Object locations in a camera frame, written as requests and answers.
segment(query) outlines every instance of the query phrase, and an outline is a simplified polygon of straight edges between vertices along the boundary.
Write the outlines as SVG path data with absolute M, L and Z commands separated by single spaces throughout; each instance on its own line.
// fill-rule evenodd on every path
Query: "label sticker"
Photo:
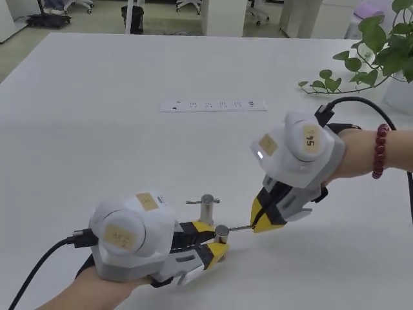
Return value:
M 265 136 L 263 136 L 263 138 L 259 142 L 259 146 L 268 156 L 272 156 L 278 148 L 277 143 L 268 134 L 265 134 Z
M 109 224 L 106 227 L 103 240 L 107 243 L 115 245 L 116 247 L 120 247 L 121 249 L 131 251 L 135 244 L 136 237 L 136 234 L 126 229 Z
M 304 126 L 304 151 L 307 153 L 317 153 L 319 149 L 319 127 L 317 125 Z
M 141 202 L 142 207 L 146 211 L 151 211 L 159 208 L 156 201 L 153 199 L 152 195 L 148 192 L 137 194 L 136 198 Z

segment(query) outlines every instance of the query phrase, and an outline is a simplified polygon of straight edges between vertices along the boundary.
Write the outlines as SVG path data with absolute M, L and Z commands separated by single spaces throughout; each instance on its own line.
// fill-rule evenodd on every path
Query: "power strip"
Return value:
M 267 111 L 264 101 L 171 101 L 161 107 L 161 112 L 238 112 Z

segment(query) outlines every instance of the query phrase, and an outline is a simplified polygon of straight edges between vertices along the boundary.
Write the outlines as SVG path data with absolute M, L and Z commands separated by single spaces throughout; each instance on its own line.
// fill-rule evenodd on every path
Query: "trash bin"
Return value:
M 122 17 L 123 23 L 126 27 L 126 13 L 128 11 L 128 6 L 122 6 Z M 143 8 L 140 6 L 133 6 L 132 9 L 132 22 L 130 24 L 131 34 L 142 34 L 143 33 Z

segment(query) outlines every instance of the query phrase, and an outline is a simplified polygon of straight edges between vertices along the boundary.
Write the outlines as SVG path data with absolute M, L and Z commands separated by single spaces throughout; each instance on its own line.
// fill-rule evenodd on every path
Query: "green leaf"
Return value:
M 388 40 L 388 47 L 392 52 L 407 55 L 410 50 L 410 40 L 407 37 L 392 35 Z
M 360 83 L 362 82 L 362 79 L 363 79 L 364 77 L 366 77 L 366 76 L 367 76 L 367 72 L 357 73 L 357 74 L 350 80 L 350 82 L 356 82 L 357 84 L 360 84 Z
M 359 48 L 359 45 L 360 44 L 362 44 L 363 42 L 362 41 L 360 41 L 360 42 L 357 42 L 357 43 L 354 43 L 352 46 L 351 46 L 351 48 L 355 48 L 356 50 Z
M 312 82 L 312 84 L 310 85 L 311 87 L 315 87 L 315 88 L 323 88 L 325 89 L 325 85 L 322 81 L 316 80 L 314 82 Z
M 322 79 L 329 79 L 333 75 L 333 71 L 327 70 L 327 69 L 322 70 L 322 71 L 320 71 L 319 75 Z
M 406 80 L 410 83 L 413 81 L 413 58 L 409 58 L 404 64 L 403 64 L 403 75 L 405 76 Z
M 393 27 L 392 34 L 409 34 L 412 31 L 409 24 L 398 23 Z
M 355 57 L 348 58 L 344 62 L 347 70 L 357 72 L 361 68 L 361 60 Z
M 374 63 L 377 63 L 378 65 L 383 66 L 386 61 L 387 58 L 392 54 L 392 49 L 391 48 L 386 48 L 384 50 L 382 50 L 380 53 L 378 53 L 376 55 L 376 58 L 374 60 Z
M 333 56 L 333 59 L 335 60 L 346 60 L 350 56 L 350 51 L 345 50 L 344 52 L 338 53 Z
M 377 27 L 381 20 L 382 20 L 382 16 L 372 16 L 372 17 L 368 17 L 368 18 L 364 18 L 364 20 L 362 20 L 359 24 L 359 30 L 364 33 L 366 32 L 368 29 Z
M 392 74 L 399 72 L 403 68 L 403 64 L 406 60 L 407 57 L 403 57 L 396 53 L 390 54 L 383 64 L 383 75 L 391 76 Z
M 386 33 L 380 26 L 374 26 L 363 32 L 363 41 L 369 49 L 378 53 L 386 43 Z
M 409 8 L 413 5 L 413 0 L 394 0 L 392 3 L 392 9 L 395 13 L 399 13 L 400 11 Z
M 335 92 L 338 87 L 341 84 L 341 78 L 336 79 L 335 81 L 333 79 L 326 79 L 325 80 L 325 86 L 329 89 L 331 92 Z
M 370 87 L 373 87 L 377 81 L 378 75 L 379 72 L 377 70 L 372 70 L 366 76 L 363 76 L 360 81 Z

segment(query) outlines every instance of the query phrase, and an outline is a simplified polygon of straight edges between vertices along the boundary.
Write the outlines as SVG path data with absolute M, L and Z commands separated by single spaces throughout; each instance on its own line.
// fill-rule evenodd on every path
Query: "black cable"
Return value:
M 370 106 L 378 114 L 380 114 L 380 116 L 386 121 L 387 125 L 390 127 L 391 130 L 396 130 L 396 126 L 394 126 L 389 116 L 381 108 L 379 108 L 375 103 L 365 98 L 351 97 L 351 96 L 337 98 L 331 101 L 329 104 L 327 104 L 325 111 L 326 112 L 331 111 L 338 103 L 345 102 L 345 101 L 358 101 L 358 102 L 361 102 L 361 103 L 364 103 Z M 408 195 L 409 195 L 409 200 L 410 200 L 410 214 L 411 214 L 412 223 L 413 223 L 413 176 L 411 172 L 407 172 L 407 183 L 408 183 Z
M 50 255 L 52 255 L 58 248 L 66 245 L 66 244 L 72 244 L 74 242 L 73 237 L 68 237 L 66 239 L 63 239 L 59 242 L 57 242 L 53 247 L 51 247 L 43 256 L 40 258 L 38 263 L 34 266 L 32 271 L 30 271 L 29 275 L 26 278 L 26 281 L 23 283 L 21 286 L 19 292 L 16 294 L 15 298 L 13 299 L 12 304 L 8 308 L 8 310 L 14 310 L 15 307 L 17 306 L 17 303 L 20 301 L 20 298 L 22 295 L 25 293 L 28 285 L 30 282 L 33 280 L 33 277 L 35 276 L 36 272 L 40 269 L 40 267 L 43 265 L 43 263 L 49 258 Z
M 25 293 L 28 285 L 30 282 L 33 280 L 33 277 L 35 274 L 38 272 L 40 267 L 43 265 L 43 263 L 52 255 L 57 249 L 61 248 L 62 246 L 66 244 L 74 244 L 75 249 L 81 248 L 81 247 L 91 247 L 93 245 L 97 244 L 97 236 L 92 232 L 90 228 L 88 229 L 82 229 L 80 231 L 75 231 L 73 233 L 73 236 L 70 236 L 66 239 L 63 239 L 59 242 L 57 242 L 53 247 L 51 247 L 43 256 L 40 258 L 38 263 L 34 266 L 32 271 L 30 271 L 30 274 L 27 276 L 26 281 L 23 283 L 21 286 L 19 292 L 16 294 L 15 298 L 13 299 L 12 304 L 8 308 L 8 310 L 14 310 L 17 303 L 20 301 L 20 298 L 22 295 Z

